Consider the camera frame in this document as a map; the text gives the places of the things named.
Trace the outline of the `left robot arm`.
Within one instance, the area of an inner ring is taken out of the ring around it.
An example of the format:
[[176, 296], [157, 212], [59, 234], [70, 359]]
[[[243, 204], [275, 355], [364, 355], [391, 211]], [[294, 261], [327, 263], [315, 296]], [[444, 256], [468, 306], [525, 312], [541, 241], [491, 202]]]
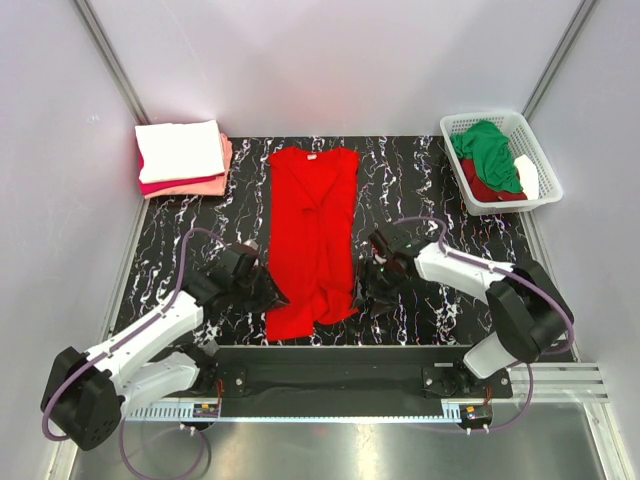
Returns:
[[215, 386], [218, 348], [175, 346], [229, 306], [263, 313], [289, 301], [259, 259], [253, 241], [234, 243], [168, 297], [117, 335], [80, 352], [68, 347], [54, 359], [40, 408], [44, 426], [60, 429], [83, 451], [104, 443], [130, 413], [176, 392], [196, 396]]

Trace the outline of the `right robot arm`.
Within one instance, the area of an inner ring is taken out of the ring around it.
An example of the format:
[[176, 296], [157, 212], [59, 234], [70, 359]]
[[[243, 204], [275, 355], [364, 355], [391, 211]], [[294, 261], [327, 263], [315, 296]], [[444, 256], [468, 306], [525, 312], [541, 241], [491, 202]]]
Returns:
[[387, 224], [369, 237], [372, 256], [359, 261], [354, 305], [378, 316], [396, 308], [399, 288], [422, 280], [452, 287], [484, 303], [494, 331], [452, 366], [427, 374], [427, 393], [478, 397], [490, 378], [543, 355], [563, 354], [574, 340], [574, 316], [547, 271], [536, 261], [493, 263]]

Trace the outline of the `bright red t-shirt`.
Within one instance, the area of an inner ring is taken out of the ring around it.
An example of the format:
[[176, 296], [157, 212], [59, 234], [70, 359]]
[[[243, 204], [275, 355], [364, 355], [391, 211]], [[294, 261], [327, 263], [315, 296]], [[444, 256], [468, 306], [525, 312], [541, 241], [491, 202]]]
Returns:
[[270, 342], [307, 337], [356, 312], [352, 229], [359, 154], [285, 148], [269, 158], [268, 269], [289, 305], [267, 313]]

